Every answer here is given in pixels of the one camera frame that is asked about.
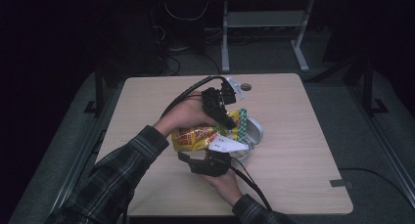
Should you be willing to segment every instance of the plaid shirt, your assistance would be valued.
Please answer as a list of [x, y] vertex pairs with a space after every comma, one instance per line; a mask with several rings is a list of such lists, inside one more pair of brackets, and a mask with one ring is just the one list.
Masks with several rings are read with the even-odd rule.
[[[116, 223], [141, 178], [167, 146], [158, 130], [146, 126], [126, 145], [101, 159], [85, 184], [52, 212], [46, 223]], [[243, 223], [278, 223], [281, 217], [248, 195], [237, 202], [233, 212]]]

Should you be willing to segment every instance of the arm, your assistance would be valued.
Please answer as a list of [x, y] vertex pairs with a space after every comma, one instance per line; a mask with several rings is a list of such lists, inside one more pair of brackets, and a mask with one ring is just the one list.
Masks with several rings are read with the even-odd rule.
[[153, 127], [146, 126], [126, 145], [102, 158], [85, 184], [46, 222], [116, 223], [147, 169], [168, 146], [165, 137], [177, 128], [215, 124], [203, 111], [200, 99], [198, 95], [178, 104]]
[[219, 177], [201, 175], [206, 179], [219, 195], [233, 208], [232, 212], [238, 216], [243, 224], [291, 224], [285, 214], [269, 211], [254, 200], [250, 195], [243, 195], [236, 181], [235, 172], [229, 169]]

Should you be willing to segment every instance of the bag of chips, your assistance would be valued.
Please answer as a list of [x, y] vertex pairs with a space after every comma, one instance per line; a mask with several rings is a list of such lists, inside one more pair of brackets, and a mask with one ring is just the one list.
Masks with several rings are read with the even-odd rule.
[[245, 140], [247, 131], [247, 110], [239, 109], [228, 113], [237, 127], [227, 129], [223, 125], [201, 125], [182, 128], [171, 133], [171, 141], [176, 152], [193, 152], [207, 149], [217, 134], [238, 142]]

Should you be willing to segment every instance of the yellow snack bag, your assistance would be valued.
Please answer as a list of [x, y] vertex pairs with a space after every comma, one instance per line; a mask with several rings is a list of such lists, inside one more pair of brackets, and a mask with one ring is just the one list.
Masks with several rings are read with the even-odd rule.
[[192, 152], [207, 149], [217, 134], [238, 142], [245, 140], [247, 130], [247, 110], [239, 109], [228, 113], [237, 127], [227, 129], [223, 125], [182, 128], [171, 133], [171, 141], [176, 152]]

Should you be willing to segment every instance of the tabletop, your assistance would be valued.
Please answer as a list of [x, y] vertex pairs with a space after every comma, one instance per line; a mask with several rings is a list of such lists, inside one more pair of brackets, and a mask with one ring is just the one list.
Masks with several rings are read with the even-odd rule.
[[[127, 143], [145, 125], [153, 125], [166, 106], [205, 76], [138, 77], [122, 89], [100, 159]], [[332, 187], [342, 177], [318, 119], [296, 74], [232, 75], [249, 83], [244, 100], [226, 106], [228, 111], [247, 109], [263, 128], [263, 139], [244, 161], [245, 167], [274, 210], [287, 214], [350, 213], [353, 205], [346, 187]], [[214, 80], [199, 88], [220, 88]], [[224, 216], [231, 207], [170, 146], [150, 167], [129, 206], [130, 216]], [[202, 158], [202, 152], [188, 153]], [[242, 179], [243, 193], [260, 198]]]

